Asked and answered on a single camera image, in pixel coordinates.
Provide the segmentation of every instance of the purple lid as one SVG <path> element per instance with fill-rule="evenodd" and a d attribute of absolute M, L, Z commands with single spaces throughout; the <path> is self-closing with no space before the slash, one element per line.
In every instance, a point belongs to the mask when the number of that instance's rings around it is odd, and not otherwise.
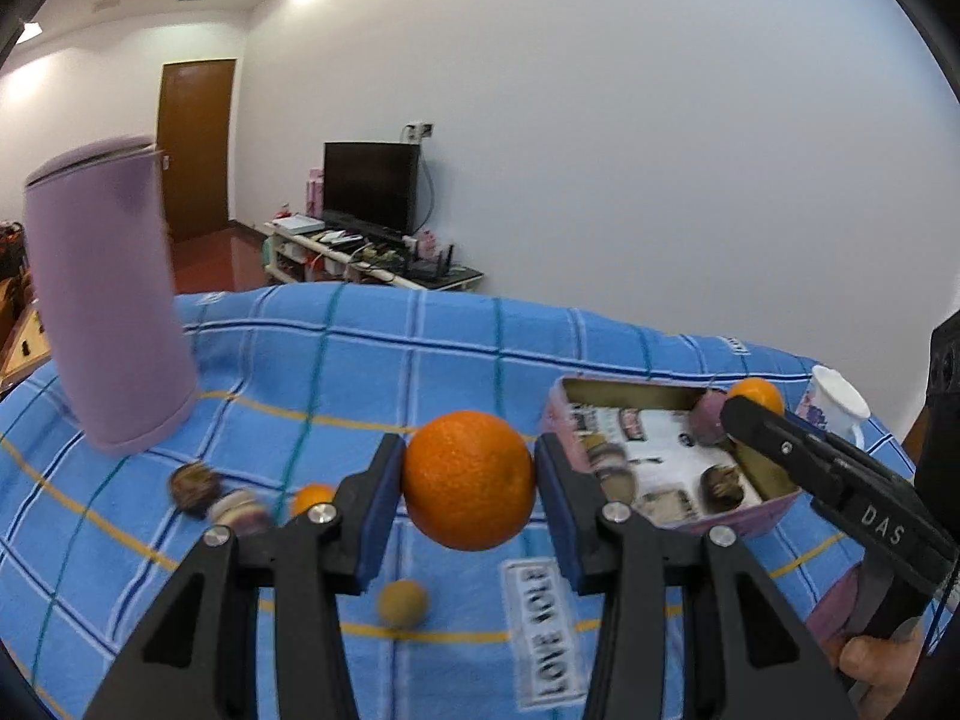
<path fill-rule="evenodd" d="M 117 157 L 130 156 L 141 151 L 151 151 L 154 148 L 152 135 L 122 135 L 118 138 L 107 138 L 104 141 L 88 143 L 86 146 L 66 151 L 48 162 L 43 163 L 27 176 L 26 185 L 40 183 L 65 170 L 74 167 L 85 167 L 89 164 L 103 162 Z"/>

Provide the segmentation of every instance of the silver screw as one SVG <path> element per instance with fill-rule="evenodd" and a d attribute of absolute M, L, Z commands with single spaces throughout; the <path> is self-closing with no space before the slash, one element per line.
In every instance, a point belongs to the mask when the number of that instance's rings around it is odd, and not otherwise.
<path fill-rule="evenodd" d="M 607 522 L 626 522 L 630 519 L 630 507 L 618 501 L 604 504 L 603 519 Z"/>
<path fill-rule="evenodd" d="M 314 525 L 323 525 L 328 522 L 333 522 L 333 518 L 337 515 L 337 507 L 332 503 L 318 503 L 315 506 L 311 506 L 309 511 L 306 512 L 306 517 Z"/>
<path fill-rule="evenodd" d="M 726 525 L 714 525 L 710 528 L 710 540 L 718 547 L 731 547 L 736 543 L 736 533 Z"/>
<path fill-rule="evenodd" d="M 203 534 L 203 543 L 208 547 L 222 547 L 230 541 L 230 531 L 223 525 L 214 525 Z"/>

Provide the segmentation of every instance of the purple cylinder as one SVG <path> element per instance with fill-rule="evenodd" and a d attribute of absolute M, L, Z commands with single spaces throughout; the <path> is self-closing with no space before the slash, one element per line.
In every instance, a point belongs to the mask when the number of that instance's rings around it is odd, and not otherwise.
<path fill-rule="evenodd" d="M 43 326 L 90 443 L 114 456 L 187 418 L 197 370 L 174 311 L 152 139 L 61 154 L 27 179 L 27 255 Z"/>

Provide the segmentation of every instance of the television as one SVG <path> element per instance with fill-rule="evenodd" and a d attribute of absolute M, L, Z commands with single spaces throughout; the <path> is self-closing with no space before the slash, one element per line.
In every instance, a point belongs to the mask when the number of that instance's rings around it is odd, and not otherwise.
<path fill-rule="evenodd" d="M 372 226 L 412 233 L 419 149 L 414 143 L 326 143 L 323 219 L 365 232 Z"/>

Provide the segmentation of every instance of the white mug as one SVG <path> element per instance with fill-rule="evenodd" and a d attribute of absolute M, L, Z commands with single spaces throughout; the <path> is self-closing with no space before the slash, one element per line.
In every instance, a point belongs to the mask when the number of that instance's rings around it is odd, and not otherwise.
<path fill-rule="evenodd" d="M 800 399 L 797 415 L 863 449 L 860 423 L 870 418 L 867 401 L 838 371 L 815 365 L 811 373 L 810 386 Z"/>

